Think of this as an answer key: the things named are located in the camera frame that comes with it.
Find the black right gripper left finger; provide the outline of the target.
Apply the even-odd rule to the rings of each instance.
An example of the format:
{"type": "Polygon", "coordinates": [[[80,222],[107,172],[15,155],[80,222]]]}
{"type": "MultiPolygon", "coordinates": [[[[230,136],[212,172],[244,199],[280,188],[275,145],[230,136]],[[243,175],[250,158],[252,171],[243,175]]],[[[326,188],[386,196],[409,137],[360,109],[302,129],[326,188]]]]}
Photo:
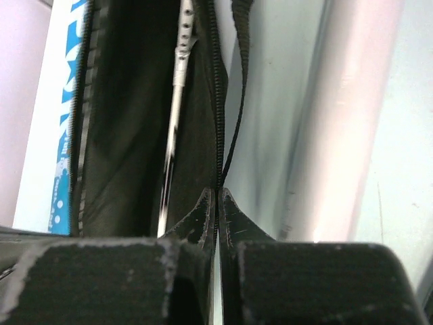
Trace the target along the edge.
{"type": "Polygon", "coordinates": [[[1,229],[2,324],[211,324],[215,195],[161,238],[1,229]]]}

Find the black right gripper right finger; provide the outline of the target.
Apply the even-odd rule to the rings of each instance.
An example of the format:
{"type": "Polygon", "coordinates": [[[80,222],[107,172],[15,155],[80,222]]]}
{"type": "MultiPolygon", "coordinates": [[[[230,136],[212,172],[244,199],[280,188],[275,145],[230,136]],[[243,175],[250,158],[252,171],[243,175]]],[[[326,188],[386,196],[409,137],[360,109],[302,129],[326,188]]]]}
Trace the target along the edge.
{"type": "Polygon", "coordinates": [[[274,240],[218,195],[225,324],[427,324],[386,246],[274,240]]]}

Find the blue sport racket cover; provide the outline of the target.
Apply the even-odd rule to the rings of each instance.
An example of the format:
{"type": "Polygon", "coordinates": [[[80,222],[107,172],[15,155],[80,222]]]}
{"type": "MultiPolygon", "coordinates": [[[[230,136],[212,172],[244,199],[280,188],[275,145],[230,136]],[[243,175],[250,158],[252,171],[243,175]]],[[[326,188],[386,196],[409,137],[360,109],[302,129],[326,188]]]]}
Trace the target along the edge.
{"type": "Polygon", "coordinates": [[[13,227],[68,235],[68,151],[87,1],[54,1],[13,227]]]}

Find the white shuttlecock tube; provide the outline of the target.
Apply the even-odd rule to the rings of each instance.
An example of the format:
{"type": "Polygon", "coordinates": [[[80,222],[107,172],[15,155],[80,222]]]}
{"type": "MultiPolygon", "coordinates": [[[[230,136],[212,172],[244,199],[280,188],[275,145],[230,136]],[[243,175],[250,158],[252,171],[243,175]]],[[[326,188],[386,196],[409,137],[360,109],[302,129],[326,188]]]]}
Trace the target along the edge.
{"type": "Polygon", "coordinates": [[[352,238],[402,10],[402,1],[325,2],[280,240],[352,238]]]}

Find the black sport racket cover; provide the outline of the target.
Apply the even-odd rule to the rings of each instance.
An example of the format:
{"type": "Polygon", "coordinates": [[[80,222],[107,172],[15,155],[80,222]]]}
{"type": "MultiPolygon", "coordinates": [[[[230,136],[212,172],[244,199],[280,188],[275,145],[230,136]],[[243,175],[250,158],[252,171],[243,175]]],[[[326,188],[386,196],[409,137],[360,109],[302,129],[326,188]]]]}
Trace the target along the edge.
{"type": "MultiPolygon", "coordinates": [[[[89,1],[70,123],[70,233],[157,232],[179,1],[89,1]]],[[[168,227],[220,188],[233,156],[224,149],[227,72],[214,1],[193,2],[193,35],[176,136],[168,227]]]]}

